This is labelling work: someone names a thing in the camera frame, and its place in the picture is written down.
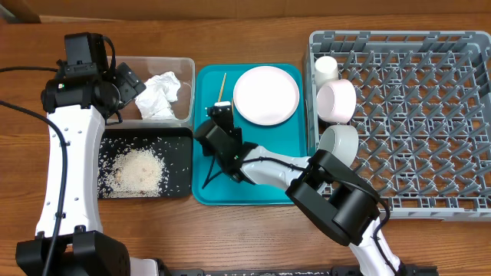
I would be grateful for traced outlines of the white grey bowl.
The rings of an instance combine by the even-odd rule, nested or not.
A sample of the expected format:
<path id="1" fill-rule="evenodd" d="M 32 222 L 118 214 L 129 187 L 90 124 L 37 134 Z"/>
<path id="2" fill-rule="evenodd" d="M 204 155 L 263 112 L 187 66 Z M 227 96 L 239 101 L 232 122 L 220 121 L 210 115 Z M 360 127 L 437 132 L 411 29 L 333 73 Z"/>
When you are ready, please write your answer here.
<path id="1" fill-rule="evenodd" d="M 318 148 L 332 153 L 350 167 L 358 154 L 358 144 L 358 132 L 353 126 L 333 125 L 321 135 Z"/>

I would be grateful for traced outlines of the pink bowl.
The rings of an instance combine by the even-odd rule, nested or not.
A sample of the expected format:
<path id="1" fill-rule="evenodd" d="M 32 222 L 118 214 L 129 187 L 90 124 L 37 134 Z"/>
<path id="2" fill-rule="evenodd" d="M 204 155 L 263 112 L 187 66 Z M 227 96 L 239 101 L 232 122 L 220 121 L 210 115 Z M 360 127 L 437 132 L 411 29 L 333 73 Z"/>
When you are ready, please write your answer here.
<path id="1" fill-rule="evenodd" d="M 357 95 L 349 80 L 333 80 L 318 91 L 318 117 L 328 123 L 347 123 L 354 115 Z"/>

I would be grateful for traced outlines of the white paper cup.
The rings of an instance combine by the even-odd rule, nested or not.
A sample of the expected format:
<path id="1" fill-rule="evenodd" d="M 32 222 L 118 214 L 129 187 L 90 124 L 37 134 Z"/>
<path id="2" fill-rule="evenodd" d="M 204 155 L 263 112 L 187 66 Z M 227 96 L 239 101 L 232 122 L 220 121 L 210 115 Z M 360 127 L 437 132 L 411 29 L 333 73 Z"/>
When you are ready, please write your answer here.
<path id="1" fill-rule="evenodd" d="M 315 61 L 315 85 L 319 90 L 324 84 L 338 79 L 338 62 L 331 56 L 320 57 Z"/>

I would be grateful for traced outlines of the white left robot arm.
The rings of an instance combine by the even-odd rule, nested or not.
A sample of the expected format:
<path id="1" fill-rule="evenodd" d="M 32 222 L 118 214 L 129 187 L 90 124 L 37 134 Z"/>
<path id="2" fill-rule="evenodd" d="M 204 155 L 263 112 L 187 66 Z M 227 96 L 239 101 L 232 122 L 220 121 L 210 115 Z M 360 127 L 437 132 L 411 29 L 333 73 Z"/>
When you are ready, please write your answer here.
<path id="1" fill-rule="evenodd" d="M 132 258 L 103 233 L 97 204 L 98 154 L 107 120 L 145 86 L 127 66 L 108 57 L 108 37 L 68 34 L 66 60 L 41 93 L 48 123 L 48 180 L 35 236 L 17 244 L 27 275 L 161 275 L 156 259 Z"/>

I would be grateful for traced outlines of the white pink plate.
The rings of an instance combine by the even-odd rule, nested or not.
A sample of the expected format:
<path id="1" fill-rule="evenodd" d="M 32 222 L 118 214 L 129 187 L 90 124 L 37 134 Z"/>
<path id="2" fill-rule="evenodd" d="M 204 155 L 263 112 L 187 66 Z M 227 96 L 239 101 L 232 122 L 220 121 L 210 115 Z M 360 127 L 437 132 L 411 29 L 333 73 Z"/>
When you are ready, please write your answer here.
<path id="1" fill-rule="evenodd" d="M 293 77 L 273 66 L 247 70 L 236 81 L 233 102 L 240 115 L 260 126 L 284 123 L 297 110 L 300 91 Z"/>

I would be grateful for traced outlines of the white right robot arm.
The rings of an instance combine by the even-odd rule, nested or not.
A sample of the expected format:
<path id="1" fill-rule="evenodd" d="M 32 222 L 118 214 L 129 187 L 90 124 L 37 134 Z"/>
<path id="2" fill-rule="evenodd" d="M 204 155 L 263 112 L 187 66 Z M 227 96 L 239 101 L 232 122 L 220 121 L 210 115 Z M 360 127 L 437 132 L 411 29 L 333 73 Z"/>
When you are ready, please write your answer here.
<path id="1" fill-rule="evenodd" d="M 306 157 L 274 153 L 243 141 L 231 103 L 215 104 L 206 113 L 194 138 L 220 174 L 284 191 L 319 231 L 352 250 L 363 275 L 405 274 L 404 264 L 381 231 L 390 218 L 388 204 L 333 153 L 325 149 Z"/>

